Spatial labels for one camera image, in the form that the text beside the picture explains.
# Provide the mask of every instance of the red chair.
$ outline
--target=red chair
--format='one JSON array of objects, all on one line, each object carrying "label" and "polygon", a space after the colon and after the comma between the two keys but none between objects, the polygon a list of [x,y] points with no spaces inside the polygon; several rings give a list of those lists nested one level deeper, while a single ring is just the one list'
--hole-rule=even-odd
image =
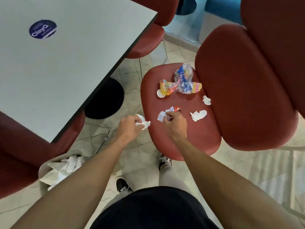
[{"label": "red chair", "polygon": [[[157,149],[169,158],[183,157],[157,120],[160,111],[178,106],[188,123],[188,139],[211,155],[221,137],[237,150],[276,148],[294,134],[298,115],[305,116],[303,0],[242,0],[244,25],[225,24],[203,42],[195,58],[194,82],[200,92],[156,95],[159,80],[173,81],[182,64],[149,70],[141,84],[141,99],[148,128]],[[202,97],[211,98],[212,105]],[[197,122],[190,112],[206,110]]]},{"label": "red chair", "polygon": [[39,167],[66,153],[85,122],[81,112],[56,143],[49,143],[0,112],[0,199],[32,184]]},{"label": "red chair", "polygon": [[158,12],[151,27],[141,36],[138,43],[127,55],[128,59],[139,59],[151,53],[162,42],[167,26],[175,16],[179,0],[131,0]]}]

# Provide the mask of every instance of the shoe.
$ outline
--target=shoe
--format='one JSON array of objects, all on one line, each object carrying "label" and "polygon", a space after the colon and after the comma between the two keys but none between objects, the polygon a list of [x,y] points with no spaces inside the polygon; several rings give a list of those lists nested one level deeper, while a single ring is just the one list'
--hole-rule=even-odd
[{"label": "shoe", "polygon": [[122,176],[116,178],[116,189],[119,193],[121,193],[122,191],[127,191],[129,193],[133,192],[133,190],[130,188],[130,186],[127,184],[126,180]]},{"label": "shoe", "polygon": [[165,157],[163,154],[162,154],[161,157],[158,158],[158,160],[160,160],[159,171],[160,171],[160,169],[161,169],[161,166],[164,165],[164,164],[166,164],[166,163],[172,165],[172,164],[171,164],[171,159],[168,158],[168,157]]}]

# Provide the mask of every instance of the gray pants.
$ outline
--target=gray pants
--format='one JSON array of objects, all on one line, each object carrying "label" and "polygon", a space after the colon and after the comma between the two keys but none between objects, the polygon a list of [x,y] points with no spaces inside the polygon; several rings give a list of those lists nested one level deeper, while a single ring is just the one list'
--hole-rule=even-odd
[{"label": "gray pants", "polygon": [[[178,189],[181,189],[183,191],[186,191],[186,192],[192,194],[190,189],[188,188],[188,186],[179,179],[177,174],[174,172],[172,166],[168,163],[161,166],[160,173],[159,173],[159,186],[176,187]],[[115,196],[110,202],[108,202],[108,204],[104,207],[102,212],[106,208],[108,208],[109,206],[111,206],[112,204],[121,200],[122,198],[126,197],[129,194],[130,194],[130,192],[122,191],[120,194]]]}]

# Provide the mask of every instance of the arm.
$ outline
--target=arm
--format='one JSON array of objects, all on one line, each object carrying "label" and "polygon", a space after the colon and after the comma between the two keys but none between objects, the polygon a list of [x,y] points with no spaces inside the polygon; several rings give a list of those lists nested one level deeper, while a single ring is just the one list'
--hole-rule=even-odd
[{"label": "arm", "polygon": [[196,149],[186,139],[187,122],[181,113],[163,122],[181,152],[200,193],[225,229],[302,228],[269,195],[225,165]]},{"label": "arm", "polygon": [[39,199],[11,229],[82,229],[97,208],[113,168],[129,142],[141,132],[138,116],[123,118],[116,137],[89,162]]}]

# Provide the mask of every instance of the blue round sticker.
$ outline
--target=blue round sticker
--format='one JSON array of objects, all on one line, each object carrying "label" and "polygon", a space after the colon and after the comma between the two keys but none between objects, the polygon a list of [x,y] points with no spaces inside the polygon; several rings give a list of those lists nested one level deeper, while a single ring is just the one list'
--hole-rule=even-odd
[{"label": "blue round sticker", "polygon": [[51,20],[40,20],[30,27],[29,33],[33,38],[43,39],[53,35],[56,30],[57,25],[55,22]]}]

